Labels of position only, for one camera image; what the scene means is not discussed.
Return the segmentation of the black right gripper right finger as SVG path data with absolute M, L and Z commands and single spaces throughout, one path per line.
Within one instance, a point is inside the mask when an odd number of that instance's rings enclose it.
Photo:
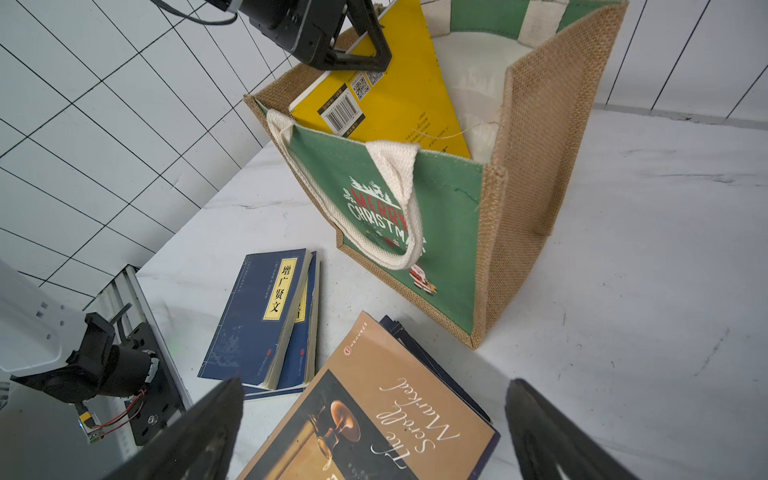
M 505 413 L 524 479 L 636 477 L 523 379 L 510 382 Z

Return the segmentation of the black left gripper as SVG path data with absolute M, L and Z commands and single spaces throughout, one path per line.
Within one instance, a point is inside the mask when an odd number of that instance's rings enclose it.
M 209 1 L 224 12 L 244 14 L 265 37 L 297 60 L 323 71 L 385 72 L 392 53 L 372 1 Z M 348 22 L 356 40 L 342 45 Z

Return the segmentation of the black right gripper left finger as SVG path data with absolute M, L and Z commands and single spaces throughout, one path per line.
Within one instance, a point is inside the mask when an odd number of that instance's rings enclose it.
M 225 479 L 243 415 L 238 378 L 220 382 L 109 479 Z

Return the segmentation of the yellow book with barcode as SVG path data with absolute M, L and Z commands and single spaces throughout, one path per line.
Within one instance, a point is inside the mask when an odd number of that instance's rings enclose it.
M 469 159 L 417 1 L 394 1 L 380 16 L 392 52 L 384 72 L 328 71 L 292 101 L 299 125 L 359 142 L 418 144 Z

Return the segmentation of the blue book with label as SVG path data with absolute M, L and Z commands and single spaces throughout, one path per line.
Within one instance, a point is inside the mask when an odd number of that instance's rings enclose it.
M 307 249 L 245 256 L 198 376 L 275 390 L 305 285 Z

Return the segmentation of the dark bottom book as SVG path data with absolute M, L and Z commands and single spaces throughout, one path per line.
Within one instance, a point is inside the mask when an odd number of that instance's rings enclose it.
M 267 441 L 243 479 L 440 479 L 400 470 L 376 415 L 391 401 L 379 391 L 399 378 L 409 352 L 380 321 L 361 313 Z

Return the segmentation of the dark blue portrait book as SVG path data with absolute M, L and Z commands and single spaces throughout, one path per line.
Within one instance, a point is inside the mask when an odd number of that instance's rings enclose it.
M 391 401 L 376 415 L 391 445 L 384 454 L 421 478 L 477 479 L 500 440 L 491 417 L 400 322 L 384 317 L 380 325 L 409 352 L 403 376 L 379 388 Z

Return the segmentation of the burlap Christmas canvas bag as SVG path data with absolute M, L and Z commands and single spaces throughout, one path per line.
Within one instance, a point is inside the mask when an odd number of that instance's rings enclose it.
M 476 348 L 552 232 L 627 3 L 417 2 L 469 159 L 299 125 L 307 65 L 245 102 L 339 249 Z

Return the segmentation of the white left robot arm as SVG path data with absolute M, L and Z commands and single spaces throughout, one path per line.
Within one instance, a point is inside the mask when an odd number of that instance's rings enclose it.
M 392 52 L 370 1 L 216 1 L 320 71 L 383 72 Z M 97 395 L 141 395 L 159 363 L 114 344 L 122 317 L 97 319 L 65 306 L 1 265 L 1 369 L 12 381 L 80 404 Z

